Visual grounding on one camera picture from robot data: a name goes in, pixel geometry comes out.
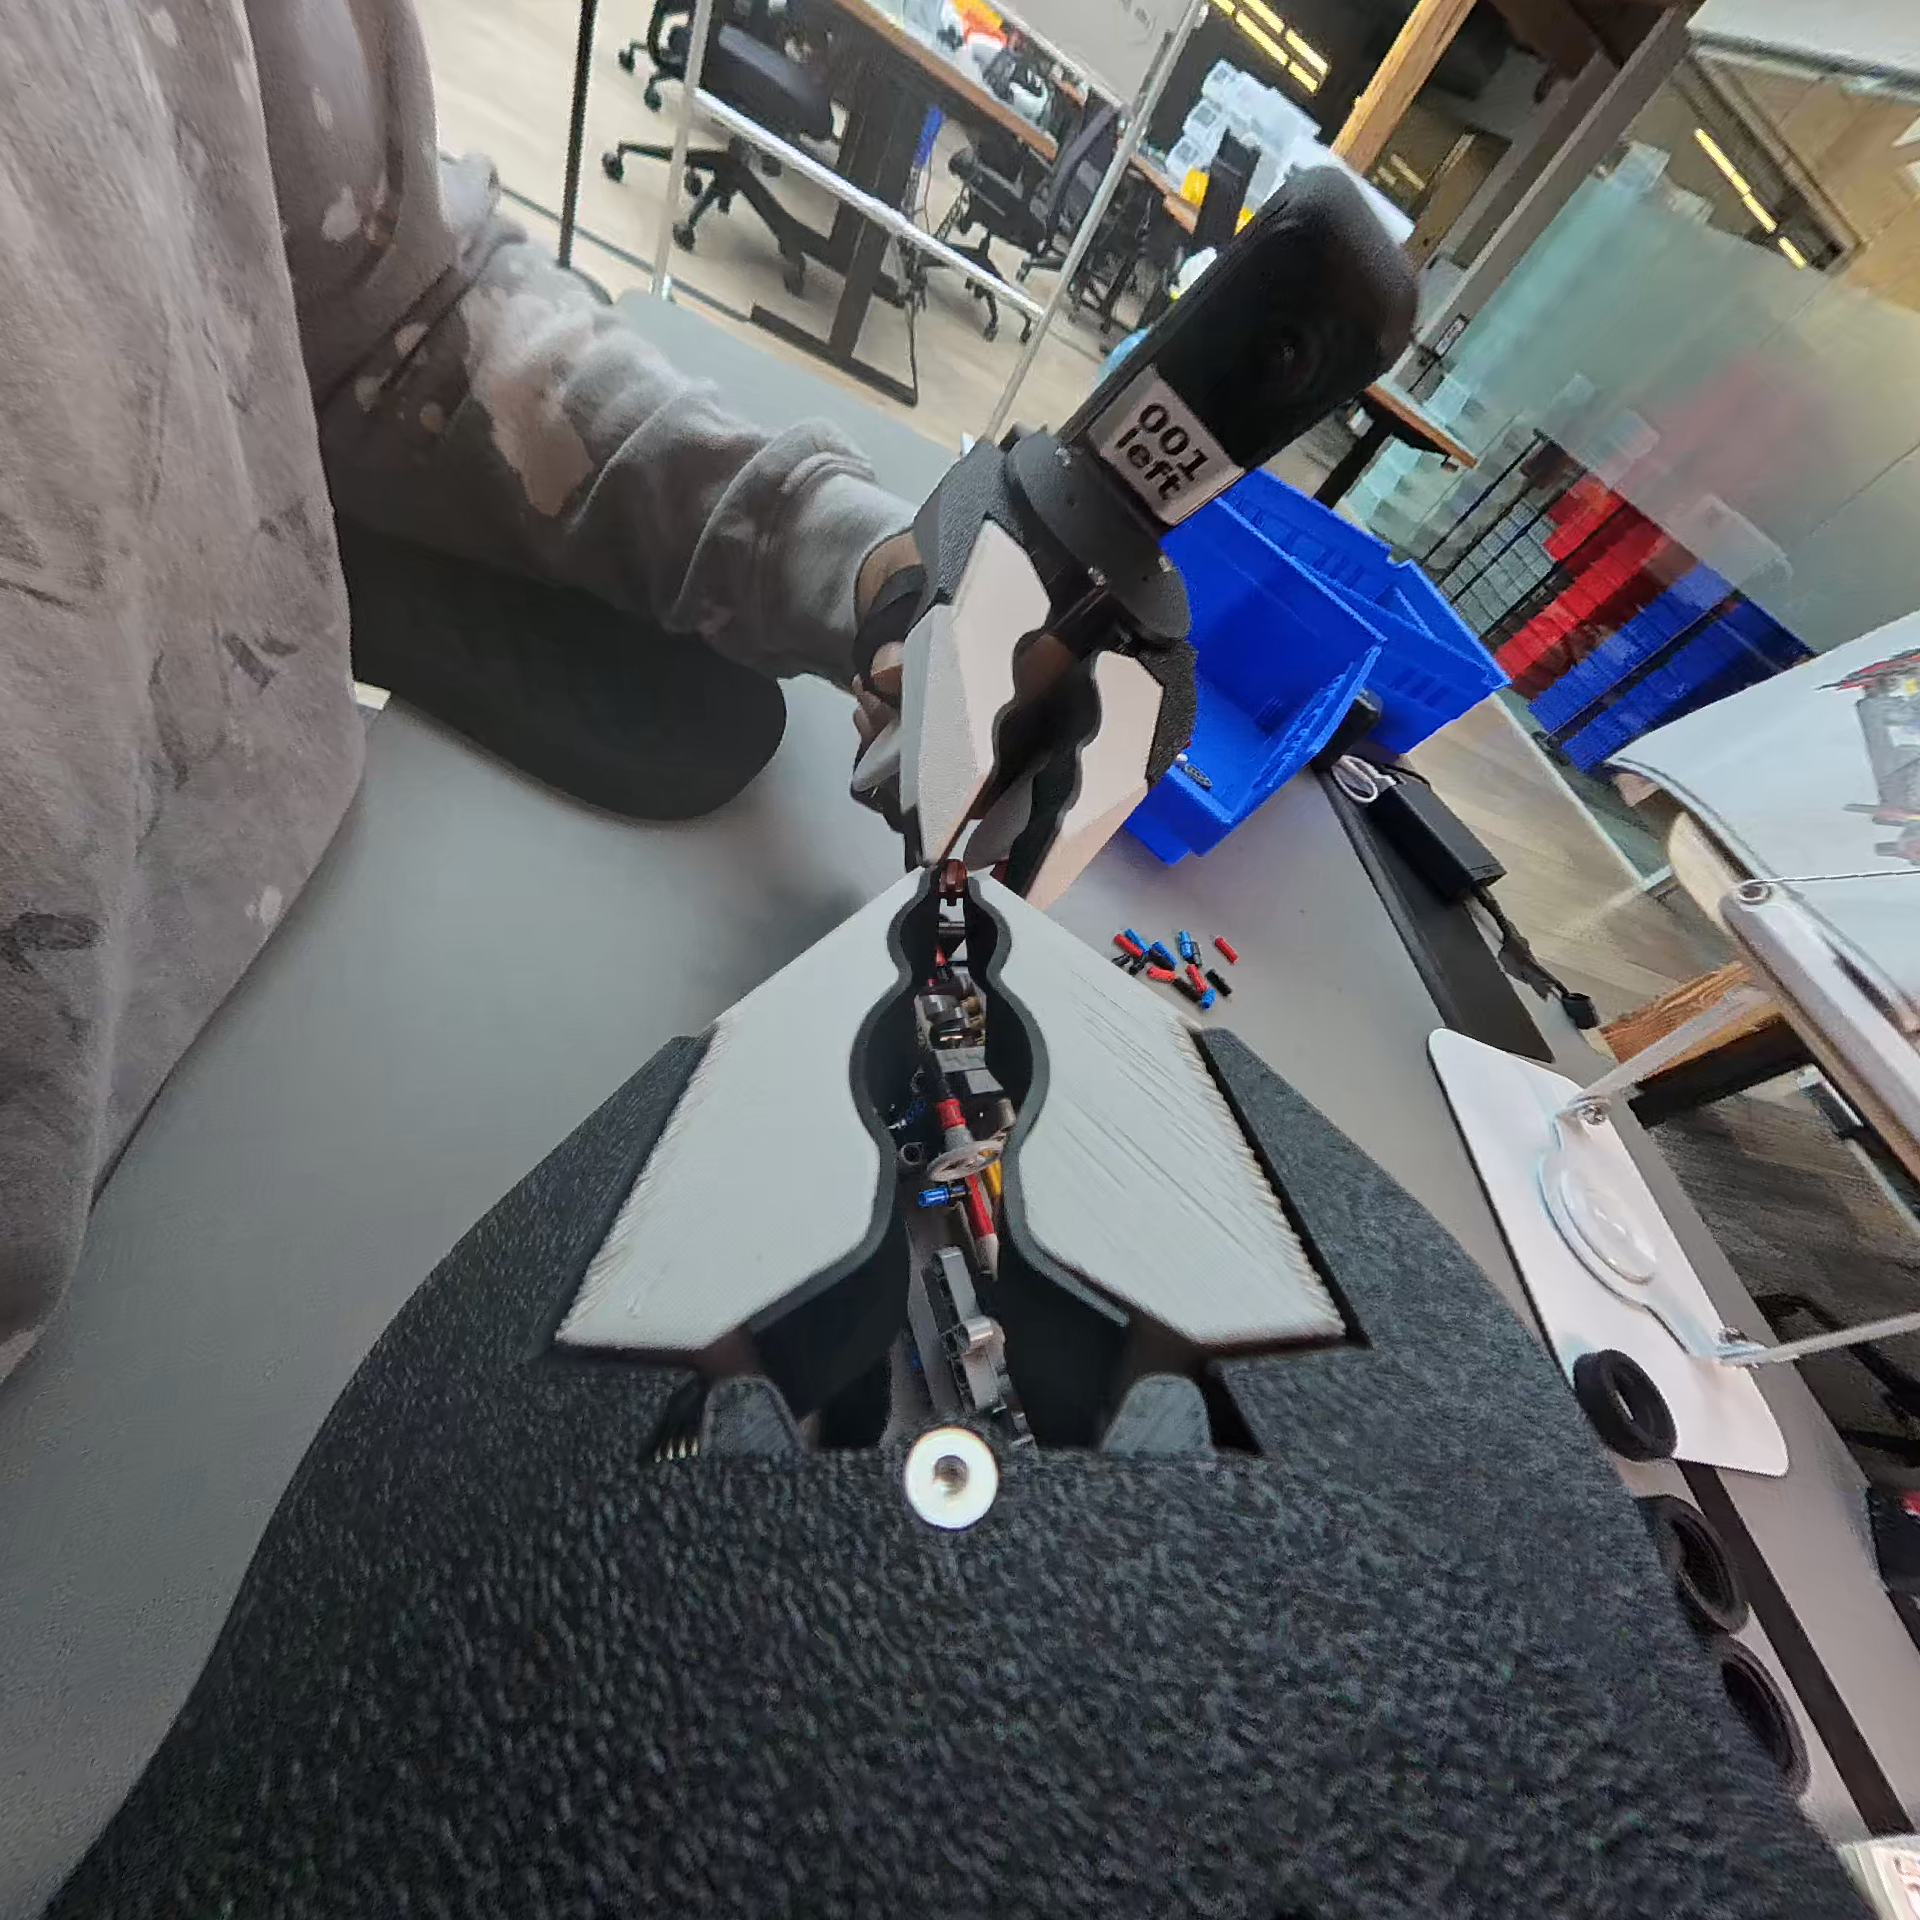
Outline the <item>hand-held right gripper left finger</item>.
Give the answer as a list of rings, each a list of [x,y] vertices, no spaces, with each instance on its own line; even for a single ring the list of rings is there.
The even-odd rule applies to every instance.
[[[723,1013],[559,1344],[756,1371],[811,1418],[904,1327],[899,1145],[920,1069],[931,876],[904,876]]]

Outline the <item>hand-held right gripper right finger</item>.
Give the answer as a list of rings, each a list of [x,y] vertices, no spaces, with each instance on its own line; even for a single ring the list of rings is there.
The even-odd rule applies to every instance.
[[[1017,1106],[989,1313],[1042,1447],[1098,1447],[1140,1378],[1346,1343],[1210,1033],[996,880],[968,885],[985,1063]]]

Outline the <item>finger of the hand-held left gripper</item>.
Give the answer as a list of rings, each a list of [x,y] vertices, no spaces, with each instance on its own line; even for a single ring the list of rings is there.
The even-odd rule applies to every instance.
[[[996,727],[1019,697],[1017,651],[1047,613],[1024,550],[985,524],[950,599],[938,599],[904,643],[899,792],[926,868],[953,856],[996,782]]]
[[[1032,645],[968,873],[1055,905],[1187,746],[1187,651]]]

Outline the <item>toy brick car chassis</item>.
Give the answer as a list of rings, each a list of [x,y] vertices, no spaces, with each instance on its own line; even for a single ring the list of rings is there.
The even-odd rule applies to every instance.
[[[989,1013],[968,933],[968,868],[931,885],[931,958],[912,985],[914,1063],[889,1116],[908,1244],[904,1367],[940,1423],[1036,1443],[996,1319],[1001,1156],[1017,1104],[985,1063]]]

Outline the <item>toy instruction booklet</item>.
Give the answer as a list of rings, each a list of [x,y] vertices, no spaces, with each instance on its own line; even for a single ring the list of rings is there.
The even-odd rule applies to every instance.
[[[1917,613],[1694,710],[1613,765],[1780,883],[1917,1036]]]

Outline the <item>person's left forearm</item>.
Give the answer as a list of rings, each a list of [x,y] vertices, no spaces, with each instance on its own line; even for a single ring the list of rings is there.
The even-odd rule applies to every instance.
[[[768,428],[671,365],[496,205],[486,161],[439,163],[384,324],[336,307],[318,400],[332,507],[457,560],[584,589],[775,680],[852,687],[912,507],[830,421]]]

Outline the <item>grey desk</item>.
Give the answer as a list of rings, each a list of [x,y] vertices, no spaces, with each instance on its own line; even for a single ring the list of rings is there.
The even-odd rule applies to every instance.
[[[896,844],[847,801],[847,701],[726,810],[570,807],[409,710],[372,720],[319,876],[129,1141],[80,1272],[3,1380],[3,1918],[39,1918],[227,1615],[324,1415],[452,1244],[661,1046],[708,1026],[876,897]],[[1149,905],[1245,952],[1225,1016],[1520,1303],[1428,1069],[1441,1026],[1370,856],[1315,776],[1245,840],[1160,868],[1109,845],[1060,921]],[[1799,1380],[1791,1479],[1727,1481],[1850,1735],[1813,1738],[1810,1812],[1917,1812],[1917,1652],[1876,1591],[1850,1459]]]

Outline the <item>background wooden office desk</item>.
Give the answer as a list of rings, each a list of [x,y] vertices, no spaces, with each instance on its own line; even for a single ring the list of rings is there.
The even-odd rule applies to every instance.
[[[962,282],[984,277],[981,265],[934,240],[934,229],[924,229],[908,205],[914,179],[924,175],[924,118],[940,114],[942,125],[959,130],[981,125],[1009,130],[1037,156],[1055,156],[1060,140],[1024,125],[984,81],[971,78],[938,47],[920,43],[880,4],[804,4],[801,11],[804,17],[824,17],[830,40],[852,48],[852,106],[830,182],[836,220],[826,235],[805,231],[811,241],[824,241],[824,251],[811,260],[841,277],[841,298],[826,337],[794,329],[764,307],[755,307],[755,324],[854,376],[879,394],[914,408],[920,403],[916,381],[899,381],[858,355],[870,307],[889,302],[912,312],[931,267],[950,267]],[[1121,200],[1140,205],[1132,229],[1117,221]],[[1036,270],[1059,273],[1059,294],[1069,298],[1106,258],[1113,265],[1106,304],[1113,304],[1162,235],[1185,244],[1185,260],[1199,258],[1202,224],[1202,210],[1172,191],[1165,169],[1142,154],[1130,154],[1113,204],[1099,212],[1088,210],[1063,267]],[[1030,287],[1001,277],[993,294],[999,312],[1013,312]]]

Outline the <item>person's left hand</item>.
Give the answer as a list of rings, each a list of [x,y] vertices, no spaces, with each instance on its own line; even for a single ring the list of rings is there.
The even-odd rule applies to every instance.
[[[904,835],[902,716],[904,662],[931,610],[926,567],[912,531],[889,537],[854,577],[854,765],[852,801]]]

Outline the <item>pile of small connector pins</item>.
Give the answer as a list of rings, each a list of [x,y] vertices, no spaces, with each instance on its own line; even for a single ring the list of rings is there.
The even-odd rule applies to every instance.
[[[1236,962],[1236,951],[1229,940],[1202,946],[1187,928],[1168,938],[1121,928],[1106,958],[1121,973],[1179,992],[1195,1013],[1210,1013],[1235,997],[1225,965]]]

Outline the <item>black office chair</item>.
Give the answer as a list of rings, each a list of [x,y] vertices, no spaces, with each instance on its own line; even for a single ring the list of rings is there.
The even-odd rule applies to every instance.
[[[652,4],[648,37],[617,51],[625,73],[637,73],[641,54],[649,58],[642,88],[649,111],[663,109],[663,81],[686,78],[691,13],[697,4]],[[788,51],[782,33],[768,23],[768,4],[715,4],[703,48],[703,88],[791,147],[830,140],[830,88]],[[776,168],[776,156],[755,149],[740,133],[729,133],[726,147],[688,144],[683,185],[691,204],[671,220],[668,235],[675,247],[691,251],[699,221],[711,210],[732,212],[736,200],[743,200],[776,241],[781,282],[797,298],[805,285],[805,260],[824,251],[824,241],[811,241],[804,221],[764,185],[764,168]]]
[[[1019,251],[1017,285],[1036,267],[1059,270],[1085,224],[1085,217],[1113,163],[1121,140],[1121,109],[1089,101],[1055,156],[1037,156],[1017,133],[999,128],[968,128],[974,144],[948,161],[956,179],[956,200],[934,229],[938,241],[984,267],[968,290],[984,307],[984,339],[999,337],[1001,282],[993,241]]]

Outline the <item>black power adapter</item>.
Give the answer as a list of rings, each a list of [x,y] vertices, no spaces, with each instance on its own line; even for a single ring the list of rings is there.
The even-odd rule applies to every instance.
[[[1438,900],[1486,897],[1504,880],[1503,858],[1406,770],[1366,758],[1339,765],[1348,797],[1368,827],[1406,863]]]

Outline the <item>white metal book stand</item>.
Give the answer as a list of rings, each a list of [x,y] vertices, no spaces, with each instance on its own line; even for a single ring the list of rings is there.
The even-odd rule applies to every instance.
[[[1858,1083],[1867,1116],[1917,1136],[1917,1038],[1892,1022],[1780,883],[1748,880],[1722,911],[1759,982],[1723,989],[1591,1083],[1450,1029],[1428,1038],[1428,1055],[1561,1375],[1571,1380],[1577,1354],[1621,1348],[1675,1415],[1672,1459],[1787,1475],[1789,1447],[1757,1371],[1914,1336],[1917,1313],[1787,1344],[1731,1333],[1616,1116],[1654,1070],[1723,1038],[1780,989],[1813,1026],[1815,1055]]]

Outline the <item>stack of red blue bins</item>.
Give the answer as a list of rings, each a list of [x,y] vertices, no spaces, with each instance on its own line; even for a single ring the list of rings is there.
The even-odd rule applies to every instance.
[[[1716,497],[1661,524],[1577,474],[1539,531],[1543,575],[1488,641],[1535,731],[1582,775],[1815,657],[1768,604],[1789,580],[1784,550]]]

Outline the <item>person's grey patterned sweatshirt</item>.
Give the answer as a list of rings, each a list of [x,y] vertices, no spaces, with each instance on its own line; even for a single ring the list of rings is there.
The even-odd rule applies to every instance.
[[[445,217],[410,4],[3,4],[3,1371],[358,786],[319,413]]]

